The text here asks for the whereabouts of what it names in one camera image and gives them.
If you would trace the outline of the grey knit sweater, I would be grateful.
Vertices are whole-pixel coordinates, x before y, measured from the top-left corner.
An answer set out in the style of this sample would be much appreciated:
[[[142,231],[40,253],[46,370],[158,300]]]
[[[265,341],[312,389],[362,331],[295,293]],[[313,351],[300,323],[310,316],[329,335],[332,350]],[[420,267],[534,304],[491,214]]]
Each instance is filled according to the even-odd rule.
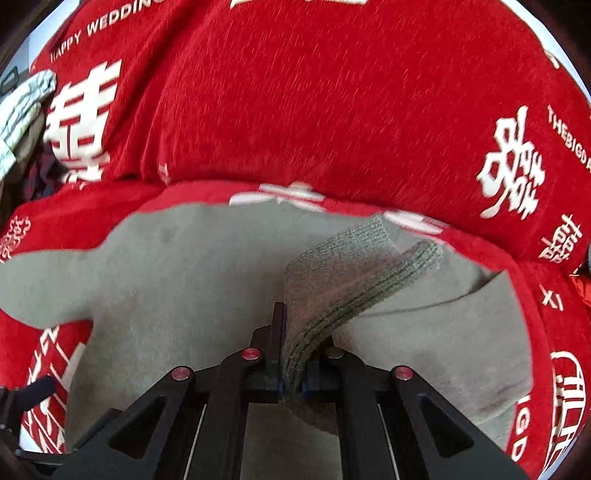
[[[58,225],[14,216],[1,307],[88,340],[31,373],[10,422],[59,390],[33,479],[522,479],[503,449],[533,384],[505,267],[367,219],[184,204]]]

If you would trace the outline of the red wedding seat cover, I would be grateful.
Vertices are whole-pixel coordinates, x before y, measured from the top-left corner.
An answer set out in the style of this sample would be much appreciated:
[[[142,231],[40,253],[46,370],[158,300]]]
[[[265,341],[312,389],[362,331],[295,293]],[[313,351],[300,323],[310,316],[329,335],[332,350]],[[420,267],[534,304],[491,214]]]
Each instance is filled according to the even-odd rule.
[[[530,474],[581,411],[587,314],[557,271],[402,210],[303,185],[67,186],[1,226],[5,377],[57,379],[26,438],[70,451],[108,407],[165,371],[209,367],[287,304],[287,360],[328,336],[370,365],[405,362]]]

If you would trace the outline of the dark plaid garment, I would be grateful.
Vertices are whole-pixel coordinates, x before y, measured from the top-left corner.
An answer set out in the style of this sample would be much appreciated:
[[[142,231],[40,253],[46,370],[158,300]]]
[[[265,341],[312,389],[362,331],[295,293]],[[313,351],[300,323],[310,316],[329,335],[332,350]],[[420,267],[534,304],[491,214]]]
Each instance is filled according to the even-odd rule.
[[[31,202],[53,195],[59,190],[66,171],[50,146],[37,148],[25,170],[22,200]]]

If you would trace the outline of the red embroidered pillow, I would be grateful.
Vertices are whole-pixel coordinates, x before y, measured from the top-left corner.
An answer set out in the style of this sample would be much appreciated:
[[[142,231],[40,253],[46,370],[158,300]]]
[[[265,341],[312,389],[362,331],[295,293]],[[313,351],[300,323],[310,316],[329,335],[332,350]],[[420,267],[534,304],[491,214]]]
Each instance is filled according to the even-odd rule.
[[[588,273],[573,274],[570,276],[576,292],[581,297],[581,300],[588,307],[591,307],[591,277]]]

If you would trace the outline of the white green patterned cloth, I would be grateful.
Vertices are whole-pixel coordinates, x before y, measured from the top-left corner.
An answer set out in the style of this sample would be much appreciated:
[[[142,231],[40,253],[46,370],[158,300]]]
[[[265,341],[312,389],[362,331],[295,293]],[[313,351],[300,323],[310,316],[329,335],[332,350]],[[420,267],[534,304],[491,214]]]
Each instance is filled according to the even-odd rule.
[[[43,101],[56,88],[56,74],[42,70],[18,86],[1,103],[1,180],[17,163],[16,150],[40,117]]]

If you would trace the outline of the red wedding back cushion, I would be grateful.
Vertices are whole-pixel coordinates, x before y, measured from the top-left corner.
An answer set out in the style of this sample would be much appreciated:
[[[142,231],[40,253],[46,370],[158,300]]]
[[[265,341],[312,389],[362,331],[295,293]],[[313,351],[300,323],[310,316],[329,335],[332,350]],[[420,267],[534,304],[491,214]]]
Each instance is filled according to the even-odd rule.
[[[87,1],[35,59],[78,177],[303,183],[575,270],[590,108],[504,1]]]

